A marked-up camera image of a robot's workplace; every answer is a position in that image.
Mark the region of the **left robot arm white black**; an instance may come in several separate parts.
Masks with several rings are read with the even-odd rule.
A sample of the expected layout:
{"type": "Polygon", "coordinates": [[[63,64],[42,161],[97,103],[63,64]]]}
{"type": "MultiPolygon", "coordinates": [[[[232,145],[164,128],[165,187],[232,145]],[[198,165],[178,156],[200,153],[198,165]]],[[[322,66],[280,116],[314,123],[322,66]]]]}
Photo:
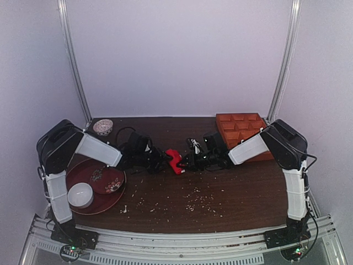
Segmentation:
{"type": "Polygon", "coordinates": [[[150,174],[160,172],[171,160],[169,155],[154,145],[149,136],[137,131],[133,131],[126,142],[112,144],[67,119],[61,120],[42,136],[36,144],[36,150],[45,197],[59,224],[73,219],[67,198],[66,178],[76,156],[123,171],[141,167],[150,174]]]}

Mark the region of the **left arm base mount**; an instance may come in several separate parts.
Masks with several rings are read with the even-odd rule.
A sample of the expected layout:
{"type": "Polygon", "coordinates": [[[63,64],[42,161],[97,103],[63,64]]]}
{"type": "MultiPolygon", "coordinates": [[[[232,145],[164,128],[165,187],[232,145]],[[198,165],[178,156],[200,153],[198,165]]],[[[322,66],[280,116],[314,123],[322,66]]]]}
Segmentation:
{"type": "Polygon", "coordinates": [[[94,250],[98,243],[98,237],[97,232],[60,224],[55,224],[51,233],[52,240],[84,250],[94,250]]]}

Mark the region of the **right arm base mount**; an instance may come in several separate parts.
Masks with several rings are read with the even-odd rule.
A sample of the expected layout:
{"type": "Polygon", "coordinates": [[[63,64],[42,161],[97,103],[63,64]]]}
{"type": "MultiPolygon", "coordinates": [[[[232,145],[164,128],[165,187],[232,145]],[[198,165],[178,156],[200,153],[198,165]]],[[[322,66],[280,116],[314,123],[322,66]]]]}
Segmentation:
{"type": "Polygon", "coordinates": [[[307,225],[287,225],[286,227],[264,232],[267,249],[299,243],[302,239],[310,239],[311,233],[307,225]]]}

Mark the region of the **orange compartment tray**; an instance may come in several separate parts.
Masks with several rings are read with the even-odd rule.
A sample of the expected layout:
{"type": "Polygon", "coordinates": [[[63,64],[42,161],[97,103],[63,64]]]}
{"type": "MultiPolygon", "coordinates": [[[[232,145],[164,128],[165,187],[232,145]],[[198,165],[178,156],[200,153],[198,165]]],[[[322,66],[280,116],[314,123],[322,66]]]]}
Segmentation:
{"type": "MultiPolygon", "coordinates": [[[[251,138],[267,126],[258,113],[216,114],[216,124],[228,149],[231,150],[242,141],[251,138]]],[[[255,162],[274,160],[270,151],[250,157],[248,149],[240,148],[240,155],[236,155],[236,162],[255,162]]]]}

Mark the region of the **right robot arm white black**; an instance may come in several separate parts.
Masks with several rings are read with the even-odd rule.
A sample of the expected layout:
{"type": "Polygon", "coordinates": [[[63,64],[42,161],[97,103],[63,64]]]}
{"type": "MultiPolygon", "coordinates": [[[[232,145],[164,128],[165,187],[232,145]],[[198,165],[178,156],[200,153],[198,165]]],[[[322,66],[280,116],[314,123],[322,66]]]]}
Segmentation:
{"type": "Polygon", "coordinates": [[[176,166],[190,171],[203,171],[213,166],[221,169],[237,165],[270,152],[285,176],[289,219],[300,221],[307,215],[307,140],[294,128],[281,119],[240,144],[229,149],[218,132],[203,136],[207,149],[203,149],[198,141],[188,138],[191,151],[176,166]]]}

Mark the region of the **red white underwear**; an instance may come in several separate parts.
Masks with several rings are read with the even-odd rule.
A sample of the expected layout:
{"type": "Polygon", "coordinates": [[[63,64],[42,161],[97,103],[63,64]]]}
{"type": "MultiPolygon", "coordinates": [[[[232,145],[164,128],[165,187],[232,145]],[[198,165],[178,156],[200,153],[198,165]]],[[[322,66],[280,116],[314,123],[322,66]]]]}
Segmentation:
{"type": "Polygon", "coordinates": [[[174,173],[180,175],[185,172],[185,169],[178,167],[178,163],[181,161],[181,154],[177,150],[168,149],[165,154],[169,157],[168,163],[173,169],[174,173]]]}

